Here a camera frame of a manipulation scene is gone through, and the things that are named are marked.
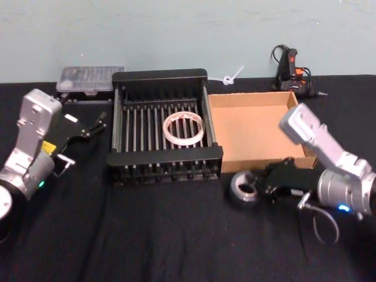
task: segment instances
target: light blue wall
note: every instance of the light blue wall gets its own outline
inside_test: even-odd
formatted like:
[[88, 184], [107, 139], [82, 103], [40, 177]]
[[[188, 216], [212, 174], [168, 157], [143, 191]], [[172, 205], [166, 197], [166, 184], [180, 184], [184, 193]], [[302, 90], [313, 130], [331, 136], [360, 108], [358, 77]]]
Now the light blue wall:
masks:
[[376, 0], [0, 0], [0, 82], [67, 65], [273, 76], [274, 45], [313, 75], [376, 73]]

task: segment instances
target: cable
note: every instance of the cable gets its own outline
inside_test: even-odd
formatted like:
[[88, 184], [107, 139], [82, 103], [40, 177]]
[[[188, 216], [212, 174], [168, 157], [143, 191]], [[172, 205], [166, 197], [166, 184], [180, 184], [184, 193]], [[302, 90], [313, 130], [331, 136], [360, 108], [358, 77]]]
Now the cable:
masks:
[[277, 48], [280, 48], [280, 49], [284, 49], [284, 50], [285, 50], [285, 49], [288, 49], [288, 47], [287, 47], [286, 45], [279, 44], [279, 45], [277, 45], [276, 47], [274, 47], [274, 49], [271, 51], [271, 55], [270, 55], [270, 57], [273, 56], [274, 60], [276, 60], [277, 63], [280, 63], [280, 61], [276, 58], [276, 50], [277, 50]]
[[296, 222], [297, 222], [297, 227], [298, 227], [299, 241], [300, 241], [300, 244], [301, 244], [301, 248], [303, 249], [303, 254], [304, 254], [306, 261], [309, 261], [308, 255], [307, 255], [307, 249], [305, 248], [306, 245], [304, 244], [304, 240], [303, 240], [303, 234], [301, 232], [299, 210], [296, 210], [295, 215], [296, 215]]
[[306, 209], [310, 209], [314, 212], [313, 213], [313, 229], [315, 231], [315, 235], [316, 235], [317, 240], [320, 241], [320, 243], [322, 243], [322, 244], [328, 244], [328, 243], [325, 242], [321, 238], [320, 234], [318, 233], [315, 212], [319, 212], [323, 216], [325, 216], [326, 218], [329, 219], [329, 221], [333, 224], [334, 229], [335, 229], [335, 240], [333, 241], [333, 244], [335, 244], [338, 241], [338, 239], [340, 238], [340, 229], [338, 228], [338, 224], [337, 224], [337, 222], [335, 222], [333, 216], [331, 214], [329, 214], [326, 210], [323, 210], [319, 207], [312, 206], [310, 204], [304, 204], [304, 207]]

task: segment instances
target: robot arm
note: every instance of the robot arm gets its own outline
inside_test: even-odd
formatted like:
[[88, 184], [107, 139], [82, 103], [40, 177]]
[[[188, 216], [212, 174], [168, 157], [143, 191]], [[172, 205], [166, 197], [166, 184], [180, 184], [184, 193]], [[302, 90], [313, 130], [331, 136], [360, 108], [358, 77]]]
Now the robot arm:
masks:
[[20, 218], [39, 183], [54, 169], [53, 160], [41, 151], [44, 136], [58, 122], [62, 105], [34, 89], [23, 97], [16, 146], [0, 171], [0, 241]]
[[312, 149], [327, 168], [317, 185], [323, 206], [345, 206], [355, 213], [376, 214], [376, 174], [372, 167], [346, 152], [305, 104], [291, 109], [281, 120], [280, 128], [294, 143]]
[[55, 162], [65, 163], [59, 176], [75, 164], [62, 154], [64, 150], [73, 142], [89, 142], [106, 128], [105, 112], [86, 128], [71, 115], [61, 117], [61, 111], [62, 104], [40, 90], [23, 97], [16, 146], [0, 170], [0, 243], [21, 218], [28, 200], [54, 171]]

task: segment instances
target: open cardboard tray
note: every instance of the open cardboard tray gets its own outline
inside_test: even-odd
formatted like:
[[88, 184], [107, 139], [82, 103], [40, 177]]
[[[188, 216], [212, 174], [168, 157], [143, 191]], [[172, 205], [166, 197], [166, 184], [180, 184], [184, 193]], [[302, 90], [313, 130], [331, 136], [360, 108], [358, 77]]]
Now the open cardboard tray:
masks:
[[209, 95], [214, 132], [224, 150], [222, 172], [263, 169], [293, 157], [300, 168], [312, 168], [314, 153], [295, 145], [278, 124], [298, 105], [293, 92]]

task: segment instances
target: black table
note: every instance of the black table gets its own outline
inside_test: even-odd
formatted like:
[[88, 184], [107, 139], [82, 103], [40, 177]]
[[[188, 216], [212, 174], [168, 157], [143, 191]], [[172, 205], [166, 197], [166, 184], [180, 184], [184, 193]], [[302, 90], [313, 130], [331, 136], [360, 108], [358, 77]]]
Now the black table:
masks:
[[[376, 166], [376, 76], [315, 78], [327, 98], [306, 103], [350, 152]], [[210, 93], [267, 91], [271, 79], [210, 83]], [[21, 99], [54, 83], [0, 85], [0, 163], [17, 135]], [[110, 104], [67, 105], [90, 125]], [[334, 211], [341, 237], [325, 246], [311, 214], [296, 201], [238, 210], [227, 201], [231, 175], [221, 180], [114, 188], [106, 180], [110, 130], [69, 154], [77, 164], [49, 180], [29, 202], [20, 228], [0, 249], [0, 281], [373, 281], [376, 221]], [[324, 223], [321, 229], [326, 230]]]

